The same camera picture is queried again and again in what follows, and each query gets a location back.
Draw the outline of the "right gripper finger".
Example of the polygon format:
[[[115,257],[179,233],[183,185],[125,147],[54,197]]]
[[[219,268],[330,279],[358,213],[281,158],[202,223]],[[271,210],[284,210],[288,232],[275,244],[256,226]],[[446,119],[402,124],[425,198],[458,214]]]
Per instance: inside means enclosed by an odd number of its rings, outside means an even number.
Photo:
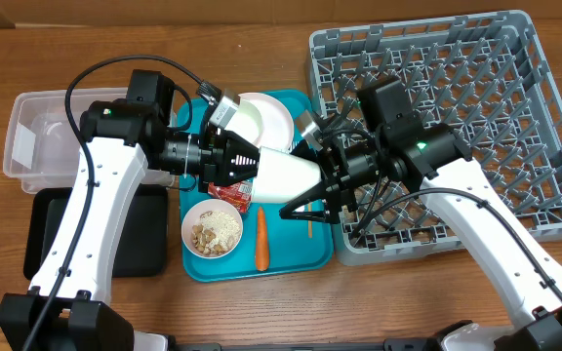
[[[303,192],[297,198],[289,201],[280,211],[279,216],[282,219],[292,219],[292,220],[307,220],[307,215],[305,211],[299,212],[298,208],[307,205],[308,203],[315,202],[318,200],[326,200],[327,191],[326,185],[320,182],[310,189]]]
[[[340,223],[341,205],[335,202],[311,202],[305,206],[305,214],[309,221]]]

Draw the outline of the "red snack wrapper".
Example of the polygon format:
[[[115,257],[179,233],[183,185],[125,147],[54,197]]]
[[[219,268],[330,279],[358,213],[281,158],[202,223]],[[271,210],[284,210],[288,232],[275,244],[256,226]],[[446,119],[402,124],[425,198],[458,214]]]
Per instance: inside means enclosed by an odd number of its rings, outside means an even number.
[[[229,186],[218,186],[210,183],[208,194],[232,205],[240,214],[245,214],[252,202],[253,184],[249,180],[236,182]]]

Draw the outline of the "white plastic cup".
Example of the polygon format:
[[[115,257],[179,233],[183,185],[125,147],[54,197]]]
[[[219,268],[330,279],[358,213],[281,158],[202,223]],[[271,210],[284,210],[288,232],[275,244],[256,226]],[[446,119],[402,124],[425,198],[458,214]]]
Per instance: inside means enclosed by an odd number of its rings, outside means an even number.
[[[284,204],[321,180],[319,166],[276,149],[262,147],[258,173],[253,179],[254,203]]]

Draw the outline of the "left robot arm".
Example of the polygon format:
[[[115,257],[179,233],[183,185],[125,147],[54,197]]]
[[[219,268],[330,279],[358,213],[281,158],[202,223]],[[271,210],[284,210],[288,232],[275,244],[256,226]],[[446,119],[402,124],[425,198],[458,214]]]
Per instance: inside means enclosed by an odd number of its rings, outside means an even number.
[[[258,171],[259,150],[234,132],[170,127],[177,85],[133,72],[127,94],[95,101],[69,123],[79,166],[51,252],[24,294],[7,293],[0,328],[14,350],[173,350],[173,337],[135,331],[109,305],[127,213],[149,170],[228,186]]]

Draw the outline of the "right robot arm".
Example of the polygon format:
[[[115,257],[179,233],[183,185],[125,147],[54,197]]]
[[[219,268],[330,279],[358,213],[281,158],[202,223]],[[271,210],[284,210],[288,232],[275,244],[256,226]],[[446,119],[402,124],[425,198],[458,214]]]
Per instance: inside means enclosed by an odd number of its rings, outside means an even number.
[[[336,223],[366,184],[399,181],[456,234],[499,294],[510,323],[460,321],[429,337],[389,338],[387,350],[562,350],[562,265],[504,204],[468,143],[448,125],[425,127],[404,84],[390,76],[357,94],[361,141],[341,129],[305,133],[298,154],[318,163],[319,183],[281,209],[284,219]]]

